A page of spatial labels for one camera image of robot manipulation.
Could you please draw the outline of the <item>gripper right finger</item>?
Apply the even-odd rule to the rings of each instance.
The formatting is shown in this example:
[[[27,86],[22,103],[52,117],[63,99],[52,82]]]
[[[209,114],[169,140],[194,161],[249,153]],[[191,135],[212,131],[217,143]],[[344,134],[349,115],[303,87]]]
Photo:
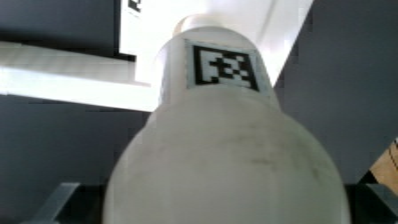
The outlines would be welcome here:
[[[398,195],[383,184],[367,185],[368,224],[398,224]]]

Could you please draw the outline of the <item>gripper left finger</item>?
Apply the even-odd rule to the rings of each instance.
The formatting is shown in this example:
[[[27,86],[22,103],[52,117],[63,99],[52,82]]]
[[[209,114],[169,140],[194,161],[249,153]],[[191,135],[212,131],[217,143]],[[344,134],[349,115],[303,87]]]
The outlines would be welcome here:
[[[77,182],[63,182],[59,184],[33,219],[20,224],[61,224],[57,216],[79,187],[81,184]]]

